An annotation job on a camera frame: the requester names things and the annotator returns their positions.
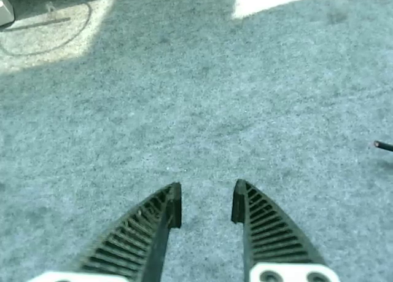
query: black cable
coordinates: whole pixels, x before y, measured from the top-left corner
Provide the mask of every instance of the black cable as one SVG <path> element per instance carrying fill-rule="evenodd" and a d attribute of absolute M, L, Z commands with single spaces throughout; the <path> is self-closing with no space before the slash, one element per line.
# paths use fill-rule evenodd
<path fill-rule="evenodd" d="M 390 144 L 382 143 L 379 141 L 374 141 L 374 146 L 377 148 L 380 148 L 380 149 L 384 149 L 384 150 L 393 152 L 393 145 L 390 145 Z"/>

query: gray carpet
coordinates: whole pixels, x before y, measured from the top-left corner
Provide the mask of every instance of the gray carpet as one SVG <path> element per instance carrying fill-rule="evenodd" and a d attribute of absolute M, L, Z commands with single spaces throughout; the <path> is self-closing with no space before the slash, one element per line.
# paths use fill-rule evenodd
<path fill-rule="evenodd" d="M 242 281 L 238 178 L 342 281 L 391 280 L 393 154 L 372 146 L 393 142 L 391 0 L 299 0 L 243 19 L 236 0 L 10 1 L 1 282 L 62 269 L 173 181 L 184 218 L 162 282 Z"/>

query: floor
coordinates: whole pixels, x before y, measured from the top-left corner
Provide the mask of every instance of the floor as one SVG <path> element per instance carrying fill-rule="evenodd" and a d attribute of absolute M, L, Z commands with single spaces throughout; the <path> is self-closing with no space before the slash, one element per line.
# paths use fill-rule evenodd
<path fill-rule="evenodd" d="M 0 281 L 64 269 L 174 181 L 162 282 L 242 281 L 243 178 L 342 281 L 393 275 L 391 0 L 10 0 Z"/>

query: metal object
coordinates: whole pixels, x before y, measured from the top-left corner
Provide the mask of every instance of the metal object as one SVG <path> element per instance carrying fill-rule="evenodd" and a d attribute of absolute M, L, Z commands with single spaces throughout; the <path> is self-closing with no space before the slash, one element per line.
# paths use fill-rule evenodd
<path fill-rule="evenodd" d="M 0 26 L 15 21 L 14 8 L 8 0 L 0 0 Z"/>

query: screw hole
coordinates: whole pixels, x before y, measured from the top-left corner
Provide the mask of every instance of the screw hole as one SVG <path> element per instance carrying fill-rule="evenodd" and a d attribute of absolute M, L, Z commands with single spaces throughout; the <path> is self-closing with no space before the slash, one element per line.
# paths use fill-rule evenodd
<path fill-rule="evenodd" d="M 265 271 L 259 276 L 260 282 L 282 282 L 282 278 L 276 272 Z"/>
<path fill-rule="evenodd" d="M 310 273 L 307 276 L 308 282 L 330 282 L 330 280 L 321 273 Z"/>

